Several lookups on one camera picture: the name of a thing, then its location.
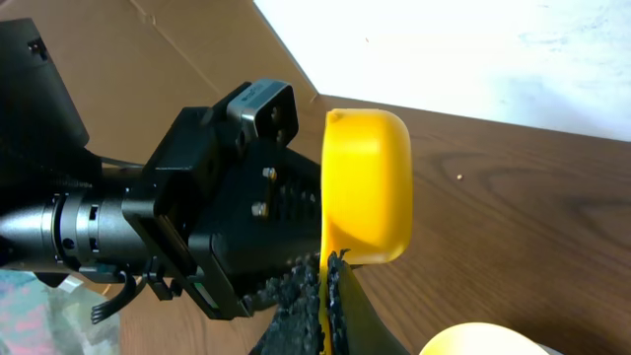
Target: white wall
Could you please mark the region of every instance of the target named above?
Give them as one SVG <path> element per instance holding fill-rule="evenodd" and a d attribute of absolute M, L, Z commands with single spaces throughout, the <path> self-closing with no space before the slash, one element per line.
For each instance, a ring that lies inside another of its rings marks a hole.
<path fill-rule="evenodd" d="M 324 95 L 631 141 L 630 0 L 254 0 Z"/>

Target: robotic arm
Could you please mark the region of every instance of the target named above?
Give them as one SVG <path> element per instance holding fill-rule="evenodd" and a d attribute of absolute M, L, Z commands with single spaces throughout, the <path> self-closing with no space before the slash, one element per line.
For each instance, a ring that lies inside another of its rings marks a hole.
<path fill-rule="evenodd" d="M 0 267 L 51 287 L 70 272 L 123 283 L 93 323 L 149 285 L 160 300 L 185 291 L 212 320 L 279 304 L 252 353 L 404 352 L 333 252 L 334 232 L 323 242 L 320 166 L 287 148 L 299 127 L 291 86 L 244 83 L 212 107 L 185 107 L 140 166 L 85 149 L 31 20 L 0 23 L 0 48 Z"/>

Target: brown cardboard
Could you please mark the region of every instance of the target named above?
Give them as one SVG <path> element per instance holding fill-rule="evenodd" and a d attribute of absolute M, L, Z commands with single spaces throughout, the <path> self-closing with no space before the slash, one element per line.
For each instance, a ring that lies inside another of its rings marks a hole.
<path fill-rule="evenodd" d="M 243 81 L 315 96 L 250 1 L 8 0 L 0 21 L 30 17 L 97 154 L 145 162 L 186 106 L 211 106 Z"/>

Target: bolt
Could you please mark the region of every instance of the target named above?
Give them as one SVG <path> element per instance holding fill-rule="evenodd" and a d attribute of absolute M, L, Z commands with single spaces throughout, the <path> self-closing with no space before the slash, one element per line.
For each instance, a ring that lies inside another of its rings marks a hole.
<path fill-rule="evenodd" d="M 274 168 L 263 168 L 263 176 L 272 181 L 276 180 L 276 170 Z"/>
<path fill-rule="evenodd" d="M 267 204 L 264 202 L 255 202 L 252 204 L 252 216 L 267 217 Z"/>

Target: wooden table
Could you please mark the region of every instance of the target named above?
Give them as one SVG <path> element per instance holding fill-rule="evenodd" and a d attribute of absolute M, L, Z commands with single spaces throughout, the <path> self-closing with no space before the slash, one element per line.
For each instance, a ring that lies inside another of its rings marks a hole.
<path fill-rule="evenodd" d="M 412 137 L 412 242 L 398 260 L 356 271 L 411 353 L 467 321 L 565 354 L 631 353 L 631 144 L 318 98 L 292 143 L 317 161 L 329 107 L 392 110 Z M 211 321 L 186 296 L 160 303 L 145 290 L 122 312 L 121 347 L 245 354 L 271 316 Z"/>

